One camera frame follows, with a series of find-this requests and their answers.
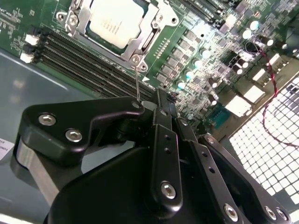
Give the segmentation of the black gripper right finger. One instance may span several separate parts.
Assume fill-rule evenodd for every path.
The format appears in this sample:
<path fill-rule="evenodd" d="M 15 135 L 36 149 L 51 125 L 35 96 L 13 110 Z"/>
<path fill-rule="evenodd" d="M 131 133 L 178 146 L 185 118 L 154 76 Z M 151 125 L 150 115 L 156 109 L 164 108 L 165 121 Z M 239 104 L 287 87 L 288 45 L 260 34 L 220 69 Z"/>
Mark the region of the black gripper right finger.
<path fill-rule="evenodd" d="M 178 133 L 179 156 L 187 161 L 190 191 L 208 224 L 290 224 L 283 206 L 210 134 L 199 137 L 167 94 L 173 125 Z"/>

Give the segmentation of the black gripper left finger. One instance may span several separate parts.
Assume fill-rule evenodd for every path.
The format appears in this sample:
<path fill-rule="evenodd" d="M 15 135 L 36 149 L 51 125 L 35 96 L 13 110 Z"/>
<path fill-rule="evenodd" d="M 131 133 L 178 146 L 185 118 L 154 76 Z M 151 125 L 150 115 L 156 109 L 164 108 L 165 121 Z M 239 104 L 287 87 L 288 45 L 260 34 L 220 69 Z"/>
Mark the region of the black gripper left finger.
<path fill-rule="evenodd" d="M 161 89 L 142 102 L 117 97 L 33 105 L 22 113 L 14 158 L 52 204 L 82 175 L 85 155 L 133 141 L 149 152 L 148 201 L 178 208 L 183 198 L 173 113 L 170 96 Z"/>

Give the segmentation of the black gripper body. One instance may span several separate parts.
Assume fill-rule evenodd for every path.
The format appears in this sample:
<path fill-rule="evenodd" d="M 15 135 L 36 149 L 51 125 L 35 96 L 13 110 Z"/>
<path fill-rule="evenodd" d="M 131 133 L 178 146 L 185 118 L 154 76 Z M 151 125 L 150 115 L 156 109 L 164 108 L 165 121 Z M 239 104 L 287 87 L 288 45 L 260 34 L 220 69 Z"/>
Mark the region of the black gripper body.
<path fill-rule="evenodd" d="M 68 183 L 48 224 L 220 224 L 178 149 L 132 148 Z"/>

